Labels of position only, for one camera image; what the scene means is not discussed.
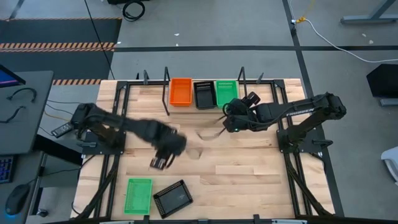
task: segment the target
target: white cable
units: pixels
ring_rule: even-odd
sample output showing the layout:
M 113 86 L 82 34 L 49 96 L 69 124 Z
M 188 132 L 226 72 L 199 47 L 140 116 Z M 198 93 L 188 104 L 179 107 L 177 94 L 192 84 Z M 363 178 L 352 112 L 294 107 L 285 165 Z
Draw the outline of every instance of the white cable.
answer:
M 354 54 L 354 53 L 352 53 L 352 52 L 349 52 L 348 50 L 341 49 L 341 48 L 337 47 L 336 45 L 332 44 L 332 43 L 331 43 L 329 40 L 327 40 L 324 36 L 322 36 L 321 34 L 318 33 L 318 31 L 315 29 L 315 27 L 313 26 L 313 24 L 312 24 L 311 21 L 309 21 L 308 19 L 305 19 L 305 21 L 308 22 L 308 23 L 311 25 L 313 31 L 314 31 L 320 38 L 322 38 L 324 41 L 328 42 L 328 44 L 330 44 L 331 46 L 333 46 L 334 48 L 336 48 L 336 49 L 338 49 L 338 50 L 344 51 L 344 52 L 346 52 L 346 53 L 348 53 L 348 54 L 350 54 L 350 55 L 352 55 L 352 56 L 354 56 L 354 57 L 360 59 L 360 60 L 363 61 L 363 62 L 368 62 L 368 63 L 381 63 L 381 62 L 396 62 L 396 61 L 398 61 L 398 59 L 387 59 L 387 60 L 378 60 L 378 61 L 370 61 L 370 60 L 363 59 L 363 58 L 361 58 L 360 56 L 357 56 L 356 54 Z
M 292 0 L 289 1 L 289 7 L 290 7 L 290 12 L 292 13 L 292 19 L 296 20 L 293 13 Z

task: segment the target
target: blue screen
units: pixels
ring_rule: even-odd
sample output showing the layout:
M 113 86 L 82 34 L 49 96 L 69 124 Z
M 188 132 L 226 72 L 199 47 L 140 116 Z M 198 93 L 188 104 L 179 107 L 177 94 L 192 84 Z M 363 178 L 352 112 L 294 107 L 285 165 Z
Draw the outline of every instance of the blue screen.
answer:
M 12 85 L 13 83 L 18 83 L 18 80 L 0 70 L 0 85 Z

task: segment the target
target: table leg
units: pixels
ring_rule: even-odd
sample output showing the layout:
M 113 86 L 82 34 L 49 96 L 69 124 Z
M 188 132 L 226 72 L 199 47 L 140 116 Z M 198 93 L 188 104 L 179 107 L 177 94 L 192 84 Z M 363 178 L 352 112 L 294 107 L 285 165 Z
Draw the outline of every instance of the table leg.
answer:
M 50 156 L 63 159 L 64 161 L 76 164 L 78 166 L 81 166 L 81 163 L 83 162 L 80 152 L 76 152 L 73 149 L 56 143 L 53 140 L 49 140 L 48 138 L 39 134 L 36 135 L 34 150 L 43 151 Z

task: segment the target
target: floor mat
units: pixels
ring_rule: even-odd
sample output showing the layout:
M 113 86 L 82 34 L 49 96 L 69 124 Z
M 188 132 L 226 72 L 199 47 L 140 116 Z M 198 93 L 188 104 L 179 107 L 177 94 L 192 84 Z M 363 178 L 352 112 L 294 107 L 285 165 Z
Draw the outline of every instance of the floor mat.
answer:
M 102 42 L 118 39 L 121 19 L 94 19 Z M 0 43 L 98 42 L 90 19 L 13 19 Z
M 121 21 L 94 19 L 109 62 Z M 13 72 L 51 70 L 54 85 L 90 85 L 108 79 L 109 65 L 89 19 L 0 22 L 0 63 Z
M 113 52 L 106 52 L 112 61 Z M 54 80 L 108 79 L 109 65 L 102 51 L 0 52 L 0 62 L 13 72 L 54 72 Z

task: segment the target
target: computer mouse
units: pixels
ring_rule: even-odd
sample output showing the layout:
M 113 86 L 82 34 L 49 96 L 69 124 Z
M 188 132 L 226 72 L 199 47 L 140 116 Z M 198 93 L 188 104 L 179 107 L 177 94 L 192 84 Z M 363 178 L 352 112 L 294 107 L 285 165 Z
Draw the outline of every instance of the computer mouse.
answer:
M 14 190 L 12 190 L 6 202 L 6 213 L 8 215 L 15 215 L 21 212 L 22 208 L 24 207 L 29 190 L 29 184 L 18 185 L 14 188 Z

